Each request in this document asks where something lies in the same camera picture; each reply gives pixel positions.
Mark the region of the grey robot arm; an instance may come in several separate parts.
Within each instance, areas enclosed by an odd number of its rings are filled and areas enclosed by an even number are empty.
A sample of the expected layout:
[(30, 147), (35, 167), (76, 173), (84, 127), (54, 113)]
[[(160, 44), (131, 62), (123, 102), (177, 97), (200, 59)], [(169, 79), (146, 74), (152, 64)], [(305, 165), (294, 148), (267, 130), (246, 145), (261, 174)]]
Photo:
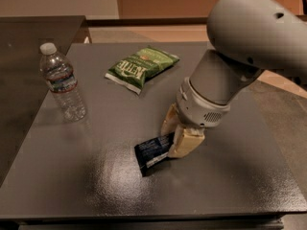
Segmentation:
[(165, 155), (182, 158), (229, 112), (230, 103), (268, 70), (307, 87), (307, 24), (274, 0), (219, 0), (207, 18), (212, 47), (185, 78), (163, 121), (174, 135)]

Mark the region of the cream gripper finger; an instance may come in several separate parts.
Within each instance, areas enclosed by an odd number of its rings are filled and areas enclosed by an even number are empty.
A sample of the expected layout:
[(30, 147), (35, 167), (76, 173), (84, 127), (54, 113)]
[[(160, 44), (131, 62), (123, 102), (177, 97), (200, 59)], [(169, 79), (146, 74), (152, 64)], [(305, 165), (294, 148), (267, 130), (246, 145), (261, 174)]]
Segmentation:
[(165, 119), (160, 130), (161, 135), (167, 135), (174, 132), (179, 125), (179, 118), (177, 115), (177, 105), (172, 103), (168, 109)]
[(203, 128), (178, 125), (168, 156), (170, 158), (182, 158), (196, 149), (204, 139)]

